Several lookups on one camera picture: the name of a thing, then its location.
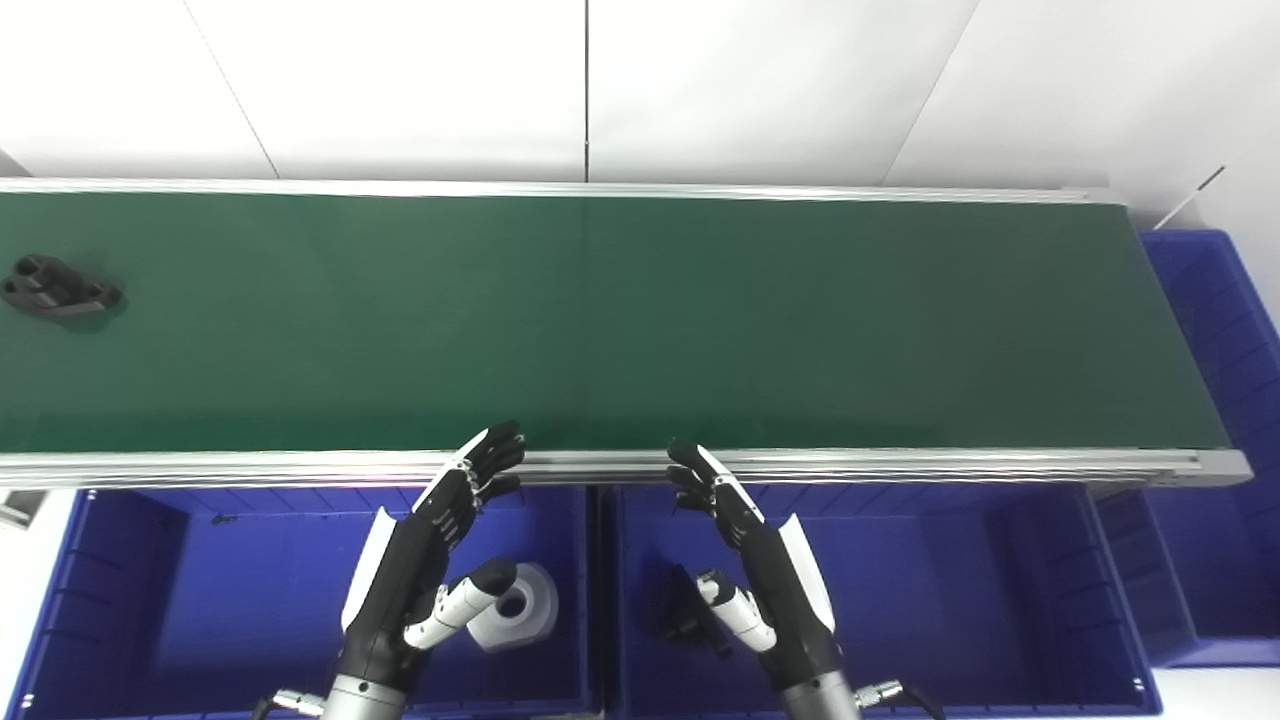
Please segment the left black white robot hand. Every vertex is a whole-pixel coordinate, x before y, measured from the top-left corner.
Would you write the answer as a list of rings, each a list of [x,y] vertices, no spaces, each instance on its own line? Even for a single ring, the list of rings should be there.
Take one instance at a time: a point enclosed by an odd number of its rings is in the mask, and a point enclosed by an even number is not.
[[[485,505],[520,487],[511,469],[525,450],[517,421],[489,427],[443,462],[404,518],[376,514],[340,615],[338,682],[410,694],[434,648],[511,591],[518,568],[508,559],[444,575]]]

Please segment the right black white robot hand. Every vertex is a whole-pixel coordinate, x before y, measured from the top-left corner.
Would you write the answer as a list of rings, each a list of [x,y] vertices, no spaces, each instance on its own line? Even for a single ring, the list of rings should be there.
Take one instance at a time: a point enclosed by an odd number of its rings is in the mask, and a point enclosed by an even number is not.
[[[714,521],[748,579],[740,585],[719,570],[700,571],[703,603],[756,655],[776,693],[841,673],[835,612],[799,519],[772,527],[736,475],[700,445],[676,439],[667,454],[676,503]]]

